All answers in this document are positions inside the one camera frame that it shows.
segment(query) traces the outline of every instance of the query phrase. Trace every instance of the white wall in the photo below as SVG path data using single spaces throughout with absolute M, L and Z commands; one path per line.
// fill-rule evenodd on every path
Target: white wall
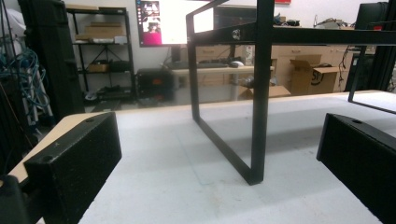
M 127 7 L 130 13 L 134 69 L 159 67 L 169 56 L 168 48 L 140 48 L 137 40 L 137 25 L 134 0 L 64 0 L 66 4 L 93 5 L 100 7 Z M 303 27 L 312 27 L 315 15 L 318 21 L 328 18 L 340 19 L 349 23 L 355 21 L 360 3 L 376 0 L 291 0 L 290 5 L 276 5 L 275 14 L 280 13 L 287 20 L 298 20 Z M 229 5 L 255 6 L 256 0 L 230 0 Z M 6 6 L 18 9 L 18 1 L 6 0 Z

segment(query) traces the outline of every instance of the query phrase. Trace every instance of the black metal bar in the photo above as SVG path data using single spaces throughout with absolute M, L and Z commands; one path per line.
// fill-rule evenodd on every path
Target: black metal bar
M 257 2 L 259 11 L 266 9 L 268 12 L 257 13 L 256 39 L 258 41 L 255 46 L 251 175 L 248 181 L 249 184 L 258 184 L 264 178 L 274 8 L 275 1 Z
M 117 14 L 125 14 L 125 7 L 100 7 L 99 9 L 89 10 L 89 9 L 73 9 L 67 8 L 67 12 L 76 13 L 76 14 L 92 14 L 92 15 L 117 15 Z
M 228 1 L 229 0 L 217 0 L 217 1 L 215 0 L 215 1 L 212 1 L 212 2 L 204 5 L 203 7 L 197 8 L 196 10 L 191 12 L 190 16 L 193 17 L 193 16 L 195 16 L 195 15 L 201 13 L 201 12 L 205 12 L 208 9 L 212 8 L 212 7 L 216 7 L 216 6 L 220 5 L 220 4 L 223 4 L 223 3 L 228 2 Z
M 124 11 L 124 19 L 125 19 L 125 27 L 126 27 L 126 42 L 128 45 L 128 54 L 129 54 L 129 72 L 131 76 L 131 97 L 132 100 L 135 101 L 137 98 L 137 91 L 136 91 L 136 80 L 134 75 L 134 55 L 132 52 L 132 43 L 131 43 L 131 25 L 129 23 L 129 14 L 128 12 Z
M 122 61 L 122 58 L 120 58 L 116 53 L 113 52 L 113 50 L 111 50 L 108 45 L 106 45 L 106 49 L 108 52 L 110 52 L 114 57 L 116 57 L 118 60 Z
M 212 44 L 254 44 L 259 41 L 255 34 L 256 22 L 221 28 L 195 34 L 197 45 Z M 271 36 L 273 45 L 377 45 L 396 46 L 396 33 L 391 31 L 365 31 L 365 30 L 333 30 L 284 27 L 271 27 L 271 34 L 262 31 L 264 36 Z M 241 38 L 233 39 L 230 33 L 240 30 Z
M 108 48 L 107 45 L 105 45 L 104 50 L 105 50 L 105 53 L 106 53 L 106 62 L 108 63 L 109 48 Z M 108 80 L 110 81 L 110 87 L 112 87 L 113 86 L 113 82 L 111 80 L 111 73 L 107 73 L 107 75 L 108 75 Z
M 199 122 L 199 93 L 198 93 L 198 75 L 197 75 L 197 59 L 196 59 L 196 43 L 194 33 L 194 17 L 192 14 L 186 16 L 187 23 L 187 51 L 189 56 L 190 71 L 190 92 L 191 92 L 191 110 L 192 118 L 195 122 Z
M 358 88 L 359 76 L 360 76 L 361 70 L 363 69 L 364 58 L 365 58 L 364 56 L 366 55 L 366 50 L 367 50 L 366 46 L 361 46 L 361 53 L 359 55 L 358 63 L 356 65 L 355 76 L 354 76 L 354 79 L 352 82 L 352 87 L 350 88 L 350 91 L 349 91 L 349 96 L 347 98 L 347 100 L 350 103 L 353 102 L 353 96 L 355 94 L 356 89 Z
M 388 31 L 282 28 L 273 31 L 274 45 L 378 45 L 396 46 L 396 33 Z
M 74 12 L 71 12 L 71 13 L 72 13 L 72 16 L 73 16 L 73 23 L 74 23 L 74 26 L 75 26 L 76 35 L 78 35 L 79 31 L 78 31 L 76 13 L 74 13 Z M 82 55 L 82 46 L 81 45 L 78 45 L 78 54 L 79 54 L 79 61 L 81 63 L 82 77 L 84 78 L 85 91 L 89 91 L 90 89 L 88 87 L 87 72 L 86 72 L 85 66 L 84 66 L 84 57 Z
M 356 101 L 349 101 L 349 102 L 352 103 L 352 104 L 355 104 L 355 105 L 362 105 L 362 106 L 366 106 L 366 107 L 369 107 L 369 108 L 372 108 L 372 109 L 376 109 L 376 110 L 380 110 L 380 111 L 384 111 L 384 112 L 396 115 L 396 111 L 388 110 L 388 109 L 383 108 L 383 107 L 378 107 L 378 106 L 375 106 L 375 105 L 367 105 L 367 104 L 356 102 Z
M 107 52 L 107 46 L 104 46 L 104 47 L 102 48 L 102 50 L 96 55 L 96 57 L 91 61 L 91 63 L 95 62 L 96 59 L 98 59 L 98 58 L 103 54 L 103 52 Z
M 202 131 L 209 137 L 209 139 L 218 147 L 220 152 L 227 158 L 227 160 L 233 165 L 236 171 L 250 182 L 250 168 L 245 164 L 244 161 L 225 143 L 210 126 L 203 120 L 200 119 L 198 125 Z

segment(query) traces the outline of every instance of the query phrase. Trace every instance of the black plastic block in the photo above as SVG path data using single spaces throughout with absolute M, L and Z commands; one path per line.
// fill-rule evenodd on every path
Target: black plastic block
M 78 223 L 121 158 L 115 113 L 82 121 L 24 165 L 46 223 Z
M 383 223 L 396 220 L 396 138 L 356 119 L 328 114 L 317 159 Z
M 30 223 L 26 202 L 15 176 L 0 175 L 0 199 L 0 223 Z

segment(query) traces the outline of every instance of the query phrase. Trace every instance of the black metal frame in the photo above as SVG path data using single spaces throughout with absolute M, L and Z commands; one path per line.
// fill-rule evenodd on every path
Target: black metal frame
M 396 46 L 396 32 L 290 29 L 273 26 L 274 1 L 257 1 L 257 21 L 249 24 L 195 33 L 194 15 L 216 7 L 227 0 L 215 0 L 186 16 L 188 56 L 191 80 L 192 117 L 213 141 L 249 185 L 263 181 L 266 128 L 268 116 L 268 91 L 271 77 L 271 48 L 273 45 L 377 45 Z M 201 118 L 198 97 L 196 47 L 215 44 L 255 45 L 253 123 L 250 167 L 236 155 L 216 132 Z
M 365 103 L 361 103 L 361 102 L 357 102 L 357 101 L 353 100 L 353 97 L 355 95 L 356 89 L 358 88 L 358 85 L 359 85 L 359 75 L 361 74 L 361 70 L 363 69 L 362 65 L 364 63 L 364 57 L 365 57 L 366 49 L 367 49 L 366 46 L 362 46 L 361 47 L 361 53 L 359 54 L 359 59 L 358 59 L 358 66 L 357 66 L 357 69 L 356 69 L 355 76 L 353 78 L 352 87 L 351 87 L 351 89 L 349 91 L 349 95 L 348 95 L 347 100 L 350 103 L 355 104 L 355 105 L 362 105 L 362 106 L 366 106 L 366 107 L 369 107 L 369 108 L 372 108 L 372 109 L 381 110 L 381 111 L 384 111 L 384 112 L 387 112 L 387 113 L 390 113 L 390 114 L 396 114 L 396 111 L 393 111 L 393 110 L 388 110 L 386 108 L 375 106 L 375 105 L 367 105 Z

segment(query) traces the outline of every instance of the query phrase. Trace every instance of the black cabinet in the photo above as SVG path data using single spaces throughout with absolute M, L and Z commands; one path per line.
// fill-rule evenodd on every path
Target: black cabinet
M 108 86 L 97 91 L 99 100 L 110 99 L 131 99 L 135 98 L 134 84 L 134 61 L 131 44 L 131 31 L 128 11 L 125 7 L 99 7 L 97 10 L 73 9 L 68 8 L 67 12 L 72 16 L 76 41 L 73 43 L 77 46 L 80 68 L 78 72 L 83 76 L 84 88 L 86 92 L 90 90 L 89 83 L 95 79 L 95 74 L 107 74 Z M 80 31 L 80 20 L 91 20 L 93 31 Z M 92 35 L 87 32 L 98 32 L 100 24 L 106 24 L 108 29 L 101 35 Z M 124 31 L 124 34 L 117 35 L 117 26 Z M 127 57 L 119 56 L 119 52 L 127 50 Z M 127 73 L 129 75 L 130 85 L 120 87 L 113 85 L 113 78 L 116 74 Z
M 161 68 L 139 69 L 136 74 L 136 91 L 139 100 L 152 98 L 156 102 L 174 99 L 174 78 Z
M 84 113 L 78 70 L 64 2 L 19 0 L 26 23 L 26 46 L 46 69 L 46 92 L 56 121 Z

